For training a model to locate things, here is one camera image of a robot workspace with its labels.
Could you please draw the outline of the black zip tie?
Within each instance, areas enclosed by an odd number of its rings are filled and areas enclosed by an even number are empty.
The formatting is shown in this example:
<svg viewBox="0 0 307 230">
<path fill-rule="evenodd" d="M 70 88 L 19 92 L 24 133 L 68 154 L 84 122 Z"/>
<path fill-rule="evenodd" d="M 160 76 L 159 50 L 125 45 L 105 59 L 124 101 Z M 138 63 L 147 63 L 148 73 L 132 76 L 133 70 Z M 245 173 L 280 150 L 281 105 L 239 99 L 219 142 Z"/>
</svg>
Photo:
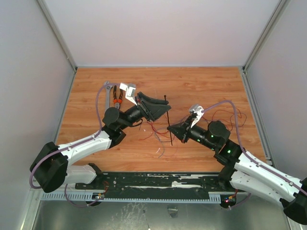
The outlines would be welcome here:
<svg viewBox="0 0 307 230">
<path fill-rule="evenodd" d="M 169 120 L 169 113 L 168 113 L 168 111 L 166 112 L 166 116 L 167 116 L 167 123 L 168 123 L 168 127 L 169 127 L 170 126 L 170 120 Z M 169 134 L 170 134 L 171 146 L 173 146 L 173 139 L 172 139 L 172 134 L 171 134 L 170 131 L 169 131 Z"/>
</svg>

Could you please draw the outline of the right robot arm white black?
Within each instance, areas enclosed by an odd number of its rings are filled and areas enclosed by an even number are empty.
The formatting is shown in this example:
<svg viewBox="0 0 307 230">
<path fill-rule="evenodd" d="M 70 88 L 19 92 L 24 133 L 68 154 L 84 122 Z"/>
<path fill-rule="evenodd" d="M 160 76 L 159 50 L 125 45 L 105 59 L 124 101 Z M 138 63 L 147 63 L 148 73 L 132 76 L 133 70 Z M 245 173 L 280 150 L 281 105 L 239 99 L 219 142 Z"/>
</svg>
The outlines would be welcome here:
<svg viewBox="0 0 307 230">
<path fill-rule="evenodd" d="M 239 144 L 229 139 L 230 131 L 220 121 L 210 122 L 207 129 L 193 124 L 194 117 L 167 129 L 181 142 L 192 139 L 214 151 L 223 165 L 218 174 L 220 189 L 243 190 L 283 208 L 291 220 L 307 223 L 307 181 L 287 175 L 262 162 Z"/>
</svg>

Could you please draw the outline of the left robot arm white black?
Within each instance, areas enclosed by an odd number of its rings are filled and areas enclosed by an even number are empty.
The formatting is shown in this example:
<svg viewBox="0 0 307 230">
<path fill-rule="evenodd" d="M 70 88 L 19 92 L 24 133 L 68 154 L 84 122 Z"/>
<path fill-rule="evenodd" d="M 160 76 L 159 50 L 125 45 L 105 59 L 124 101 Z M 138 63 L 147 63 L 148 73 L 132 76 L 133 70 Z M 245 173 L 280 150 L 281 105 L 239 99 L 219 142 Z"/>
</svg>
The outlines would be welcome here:
<svg viewBox="0 0 307 230">
<path fill-rule="evenodd" d="M 92 189 L 100 188 L 103 177 L 94 167 L 76 166 L 75 162 L 117 146 L 126 136 L 124 129 L 139 125 L 143 119 L 156 121 L 171 109 L 168 101 L 150 98 L 142 92 L 137 93 L 135 103 L 125 112 L 108 108 L 101 119 L 104 126 L 90 136 L 68 144 L 45 144 L 30 166 L 30 180 L 35 179 L 39 184 L 37 188 L 45 193 L 53 192 L 63 184 L 84 183 Z"/>
</svg>

